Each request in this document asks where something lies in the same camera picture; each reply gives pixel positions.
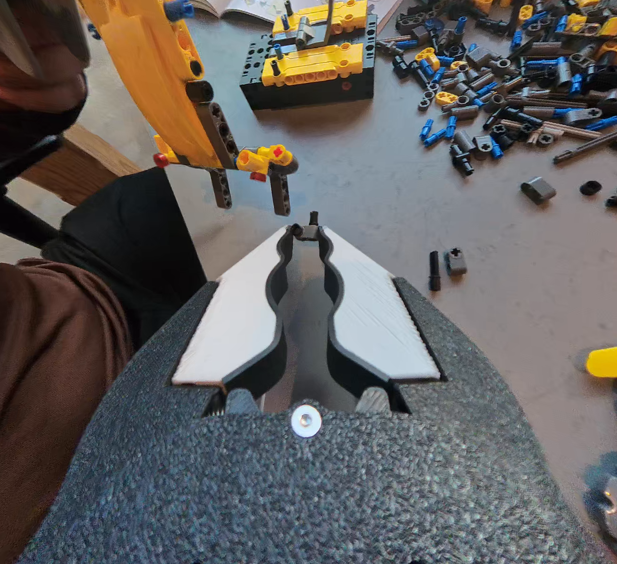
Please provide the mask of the grey rounded brick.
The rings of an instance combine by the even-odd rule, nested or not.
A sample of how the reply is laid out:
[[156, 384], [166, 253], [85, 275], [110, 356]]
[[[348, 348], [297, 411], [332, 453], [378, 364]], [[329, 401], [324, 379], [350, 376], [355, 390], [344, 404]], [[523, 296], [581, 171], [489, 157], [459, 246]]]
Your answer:
[[557, 190], [541, 176], [522, 182], [520, 191], [537, 206], [548, 203], [557, 194]]

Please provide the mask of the dark grey pin connector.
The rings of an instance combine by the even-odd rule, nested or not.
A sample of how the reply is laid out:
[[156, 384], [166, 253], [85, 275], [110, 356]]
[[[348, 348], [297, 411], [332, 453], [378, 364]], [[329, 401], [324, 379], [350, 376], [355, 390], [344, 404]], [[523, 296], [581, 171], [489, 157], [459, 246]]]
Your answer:
[[295, 239], [300, 242], [318, 242], [321, 239], [321, 226], [319, 224], [318, 211], [311, 211], [308, 224], [295, 223], [291, 226], [291, 232]]

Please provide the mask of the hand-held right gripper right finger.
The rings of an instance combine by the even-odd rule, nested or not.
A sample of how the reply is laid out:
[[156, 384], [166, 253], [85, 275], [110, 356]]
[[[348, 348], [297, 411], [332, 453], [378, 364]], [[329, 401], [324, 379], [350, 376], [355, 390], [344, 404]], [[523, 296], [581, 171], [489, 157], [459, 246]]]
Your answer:
[[442, 372], [425, 342], [395, 277], [332, 229], [318, 228], [325, 269], [328, 315], [327, 364], [347, 391], [437, 382]]

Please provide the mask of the brown wooden furniture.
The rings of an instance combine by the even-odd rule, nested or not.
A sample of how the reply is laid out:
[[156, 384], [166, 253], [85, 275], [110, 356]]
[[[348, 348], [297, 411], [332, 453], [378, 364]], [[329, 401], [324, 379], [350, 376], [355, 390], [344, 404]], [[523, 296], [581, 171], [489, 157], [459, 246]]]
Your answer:
[[140, 171], [101, 137], [75, 124], [65, 132], [56, 152], [21, 173], [20, 178], [77, 206], [119, 177]]

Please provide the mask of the grey desk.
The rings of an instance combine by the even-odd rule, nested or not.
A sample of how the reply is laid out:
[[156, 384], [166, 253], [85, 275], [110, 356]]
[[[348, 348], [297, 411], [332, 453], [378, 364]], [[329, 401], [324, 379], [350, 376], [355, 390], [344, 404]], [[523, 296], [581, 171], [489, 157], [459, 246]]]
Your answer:
[[[616, 345], [616, 153], [597, 150], [553, 167], [570, 144], [518, 144], [463, 179], [447, 144], [418, 135], [420, 88], [377, 57], [374, 99], [254, 114], [238, 86], [253, 19], [188, 20], [205, 77], [240, 145], [284, 144], [299, 159], [289, 179], [291, 217], [274, 215], [270, 186], [229, 173], [233, 208], [216, 207], [210, 177], [167, 170], [205, 273], [217, 278], [285, 223], [319, 220], [406, 278], [470, 337], [520, 401], [555, 481], [590, 531], [584, 470], [616, 450], [612, 382], [583, 371], [593, 349]], [[520, 184], [541, 176], [557, 194], [537, 206]], [[585, 197], [595, 180], [602, 190]], [[448, 276], [443, 252], [463, 250], [468, 272]], [[439, 252], [441, 290], [431, 292], [429, 253]]]

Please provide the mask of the grey cross-hole connector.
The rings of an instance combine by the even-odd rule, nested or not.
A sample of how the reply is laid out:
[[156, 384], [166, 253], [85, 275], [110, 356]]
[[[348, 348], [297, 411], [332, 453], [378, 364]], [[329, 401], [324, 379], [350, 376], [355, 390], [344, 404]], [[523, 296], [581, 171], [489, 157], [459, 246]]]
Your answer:
[[443, 252], [443, 260], [449, 277], [461, 277], [467, 274], [467, 262], [461, 248], [453, 247]]

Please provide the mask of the black battery box base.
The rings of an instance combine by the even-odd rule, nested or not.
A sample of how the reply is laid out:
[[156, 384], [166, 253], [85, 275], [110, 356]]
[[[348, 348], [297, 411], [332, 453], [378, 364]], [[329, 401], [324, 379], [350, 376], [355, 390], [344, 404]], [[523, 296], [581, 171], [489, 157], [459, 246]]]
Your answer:
[[370, 100], [378, 18], [366, 0], [295, 12], [289, 0], [246, 53], [239, 86], [254, 111]]

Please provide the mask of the person's brown top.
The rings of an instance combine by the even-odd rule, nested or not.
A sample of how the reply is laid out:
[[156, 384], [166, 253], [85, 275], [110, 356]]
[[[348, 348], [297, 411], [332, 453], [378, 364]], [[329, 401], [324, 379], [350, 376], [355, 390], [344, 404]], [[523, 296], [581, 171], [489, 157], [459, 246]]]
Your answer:
[[99, 277], [50, 260], [1, 264], [1, 563], [38, 529], [132, 353], [125, 313]]

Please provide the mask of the black chair frame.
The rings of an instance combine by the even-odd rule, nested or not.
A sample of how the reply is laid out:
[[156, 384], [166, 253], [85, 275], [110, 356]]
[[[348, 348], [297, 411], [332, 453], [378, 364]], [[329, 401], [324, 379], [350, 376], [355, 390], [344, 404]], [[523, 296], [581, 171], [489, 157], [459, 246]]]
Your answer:
[[58, 231], [7, 196], [7, 185], [30, 167], [55, 153], [62, 136], [48, 136], [31, 148], [1, 161], [1, 234], [41, 249]]

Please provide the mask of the yellow curved toy arm assembly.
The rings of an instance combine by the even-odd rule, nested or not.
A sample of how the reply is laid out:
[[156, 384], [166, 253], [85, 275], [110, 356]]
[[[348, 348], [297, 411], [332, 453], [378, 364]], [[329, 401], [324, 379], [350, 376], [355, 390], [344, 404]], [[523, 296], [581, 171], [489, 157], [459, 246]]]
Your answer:
[[211, 84], [185, 19], [188, 0], [79, 0], [136, 106], [155, 131], [157, 167], [210, 175], [217, 206], [232, 206], [227, 171], [270, 182], [274, 213], [291, 211], [288, 176], [298, 169], [284, 145], [240, 147], [213, 101]]

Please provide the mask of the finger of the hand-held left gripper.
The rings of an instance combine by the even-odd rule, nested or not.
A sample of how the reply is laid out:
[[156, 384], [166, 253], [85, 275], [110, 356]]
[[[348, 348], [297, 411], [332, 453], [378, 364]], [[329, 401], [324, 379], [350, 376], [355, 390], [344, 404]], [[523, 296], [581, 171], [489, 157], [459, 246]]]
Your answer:
[[[17, 1], [1, 0], [1, 53], [28, 76], [42, 79], [42, 68], [13, 12]], [[20, 1], [30, 7], [40, 7], [40, 0]]]

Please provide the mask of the person's black trousers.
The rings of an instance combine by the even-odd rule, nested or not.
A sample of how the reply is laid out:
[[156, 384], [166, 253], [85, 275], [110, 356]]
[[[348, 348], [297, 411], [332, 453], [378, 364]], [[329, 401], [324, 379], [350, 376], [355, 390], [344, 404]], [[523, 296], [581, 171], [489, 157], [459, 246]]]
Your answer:
[[163, 169], [120, 177], [64, 216], [45, 260], [98, 276], [119, 300], [137, 351], [207, 282]]

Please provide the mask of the yellow wedge panel piece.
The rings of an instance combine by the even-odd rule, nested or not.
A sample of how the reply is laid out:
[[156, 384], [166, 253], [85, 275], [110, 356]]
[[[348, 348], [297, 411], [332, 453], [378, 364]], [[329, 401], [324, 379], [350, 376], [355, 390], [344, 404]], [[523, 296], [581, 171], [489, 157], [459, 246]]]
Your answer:
[[586, 371], [594, 377], [616, 379], [616, 355], [616, 346], [591, 351], [585, 361]]

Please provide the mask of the person's left hand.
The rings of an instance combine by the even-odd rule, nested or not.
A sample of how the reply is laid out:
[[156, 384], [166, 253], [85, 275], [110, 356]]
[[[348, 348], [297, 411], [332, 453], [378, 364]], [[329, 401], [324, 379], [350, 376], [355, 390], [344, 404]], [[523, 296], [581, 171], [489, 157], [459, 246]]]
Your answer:
[[59, 114], [81, 105], [87, 97], [83, 73], [69, 69], [66, 75], [52, 67], [51, 81], [35, 79], [1, 55], [1, 111], [33, 111]]

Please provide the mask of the pile of small building parts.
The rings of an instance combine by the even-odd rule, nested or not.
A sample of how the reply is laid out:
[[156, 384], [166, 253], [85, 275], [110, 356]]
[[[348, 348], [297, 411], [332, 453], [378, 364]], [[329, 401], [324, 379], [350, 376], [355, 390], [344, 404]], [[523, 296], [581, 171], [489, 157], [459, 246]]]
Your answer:
[[581, 142], [554, 165], [616, 149], [616, 0], [418, 0], [395, 27], [378, 53], [422, 87], [419, 112], [440, 107], [447, 126], [427, 121], [420, 141], [451, 141], [460, 174], [517, 141]]

